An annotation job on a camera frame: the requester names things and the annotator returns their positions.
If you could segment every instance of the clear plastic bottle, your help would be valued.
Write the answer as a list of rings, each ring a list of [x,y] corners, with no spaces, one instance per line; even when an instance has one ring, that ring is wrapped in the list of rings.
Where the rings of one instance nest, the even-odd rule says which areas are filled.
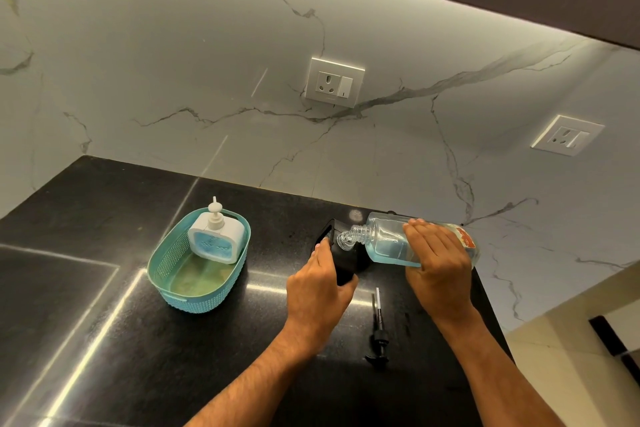
[[[408,216],[386,213],[370,213],[364,225],[353,225],[347,232],[336,238],[343,250],[351,250],[356,243],[362,243],[374,262],[419,267],[420,260],[413,253],[406,240],[402,226],[411,220]],[[469,234],[460,226],[451,223],[436,223],[450,229],[465,247],[471,263],[475,265],[479,250]]]

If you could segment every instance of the electrical outlet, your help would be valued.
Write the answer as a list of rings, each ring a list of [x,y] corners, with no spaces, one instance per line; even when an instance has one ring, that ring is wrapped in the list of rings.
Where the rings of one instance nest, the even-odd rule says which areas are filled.
[[[563,155],[576,155],[594,140],[604,125],[556,115],[556,118],[532,143],[534,149]]]
[[[324,73],[320,71],[318,73],[318,81],[316,85],[316,91],[327,94],[338,94],[338,85],[340,84],[340,76],[332,75],[331,73]]]
[[[305,98],[354,108],[364,79],[364,69],[311,58]]]

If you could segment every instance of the white soap dispenser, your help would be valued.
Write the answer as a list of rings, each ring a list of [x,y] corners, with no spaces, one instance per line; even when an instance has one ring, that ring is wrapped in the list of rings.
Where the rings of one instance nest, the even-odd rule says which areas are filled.
[[[214,196],[209,212],[200,214],[189,228],[189,245],[191,251],[203,259],[234,264],[244,245],[244,225],[221,211],[222,204]]]

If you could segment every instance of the hand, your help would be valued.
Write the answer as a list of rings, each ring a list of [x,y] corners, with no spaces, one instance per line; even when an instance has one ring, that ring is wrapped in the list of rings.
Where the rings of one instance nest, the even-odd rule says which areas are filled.
[[[316,355],[329,340],[353,299],[358,277],[337,285],[329,240],[316,245],[307,264],[287,280],[287,322],[283,333],[309,355]]]
[[[405,267],[406,279],[436,325],[458,326],[473,318],[471,260],[458,237],[425,220],[409,220],[403,229],[421,265]]]

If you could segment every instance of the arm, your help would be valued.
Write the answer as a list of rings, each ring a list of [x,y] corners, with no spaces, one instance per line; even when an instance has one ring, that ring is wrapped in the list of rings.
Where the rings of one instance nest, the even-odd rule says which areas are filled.
[[[464,369],[485,427],[564,427],[471,304],[471,261],[458,237],[424,220],[404,233],[421,264],[406,268],[407,280]]]
[[[319,353],[351,302],[358,277],[338,287],[328,240],[287,280],[287,321],[269,347],[186,427],[254,427],[271,422],[280,400]]]

